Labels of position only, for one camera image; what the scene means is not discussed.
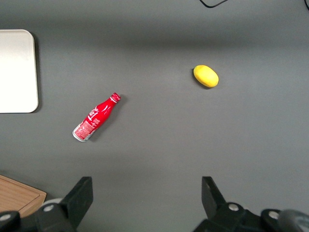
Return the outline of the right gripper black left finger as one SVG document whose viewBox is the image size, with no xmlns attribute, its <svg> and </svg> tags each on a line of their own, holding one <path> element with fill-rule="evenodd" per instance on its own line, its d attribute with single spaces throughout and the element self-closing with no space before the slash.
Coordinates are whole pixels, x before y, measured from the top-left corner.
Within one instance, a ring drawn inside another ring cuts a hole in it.
<svg viewBox="0 0 309 232">
<path fill-rule="evenodd" d="M 75 232 L 93 202 L 91 177 L 82 177 L 59 202 L 45 203 L 36 213 L 39 232 Z"/>
</svg>

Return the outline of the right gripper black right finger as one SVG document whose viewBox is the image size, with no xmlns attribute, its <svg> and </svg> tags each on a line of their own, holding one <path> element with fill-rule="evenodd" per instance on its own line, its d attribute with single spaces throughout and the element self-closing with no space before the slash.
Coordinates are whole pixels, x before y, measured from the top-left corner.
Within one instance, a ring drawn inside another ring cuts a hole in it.
<svg viewBox="0 0 309 232">
<path fill-rule="evenodd" d="M 201 199 L 207 219 L 203 232 L 261 232 L 259 216 L 237 203 L 227 202 L 210 176 L 202 178 Z"/>
</svg>

